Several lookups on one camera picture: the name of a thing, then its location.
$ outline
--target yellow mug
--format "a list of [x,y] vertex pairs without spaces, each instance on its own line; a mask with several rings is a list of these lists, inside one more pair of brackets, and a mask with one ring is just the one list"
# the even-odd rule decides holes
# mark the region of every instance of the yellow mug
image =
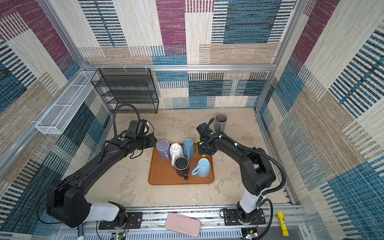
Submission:
[[197,140],[197,144],[196,144],[196,152],[199,153],[199,151],[197,150],[197,145],[199,144],[200,142],[200,138]]

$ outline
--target light blue mug handle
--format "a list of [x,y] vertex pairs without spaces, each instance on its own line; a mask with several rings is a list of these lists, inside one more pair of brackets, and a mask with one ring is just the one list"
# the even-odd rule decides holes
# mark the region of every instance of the light blue mug handle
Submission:
[[192,171],[192,176],[196,175],[197,174],[197,170],[199,169],[199,166],[197,165],[197,167],[195,167],[195,169]]

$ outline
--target black mesh shelf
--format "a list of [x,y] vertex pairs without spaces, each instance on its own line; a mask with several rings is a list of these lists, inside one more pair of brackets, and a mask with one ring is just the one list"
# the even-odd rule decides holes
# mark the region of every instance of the black mesh shelf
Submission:
[[[157,113],[159,98],[149,69],[99,68],[91,82],[112,113],[123,103],[134,105],[140,113]],[[118,110],[118,113],[133,112],[129,106]]]

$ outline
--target black mug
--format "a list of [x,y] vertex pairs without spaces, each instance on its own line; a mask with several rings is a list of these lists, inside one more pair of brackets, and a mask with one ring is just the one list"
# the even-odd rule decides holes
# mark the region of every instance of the black mug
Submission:
[[180,177],[184,177],[184,179],[187,181],[188,180],[188,173],[189,173],[188,158],[186,158],[184,156],[176,158],[175,168],[176,168],[176,173]]

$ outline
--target black mounting plate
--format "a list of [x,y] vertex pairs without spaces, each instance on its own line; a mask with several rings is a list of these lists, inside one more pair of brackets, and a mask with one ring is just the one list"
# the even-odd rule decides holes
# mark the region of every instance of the black mounting plate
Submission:
[[[131,229],[139,229],[141,226],[141,220],[142,220],[142,212],[126,212],[128,219],[131,220]],[[100,221],[99,230],[111,230],[115,229],[113,227],[112,222],[107,221]]]
[[[239,222],[239,218],[237,217],[236,209],[223,209],[222,212],[224,215],[224,223],[226,226],[242,225]],[[255,214],[259,225],[266,224],[265,217],[262,217],[262,215],[264,216],[264,212],[262,209],[259,209]],[[250,225],[256,225],[256,221],[253,219]]]

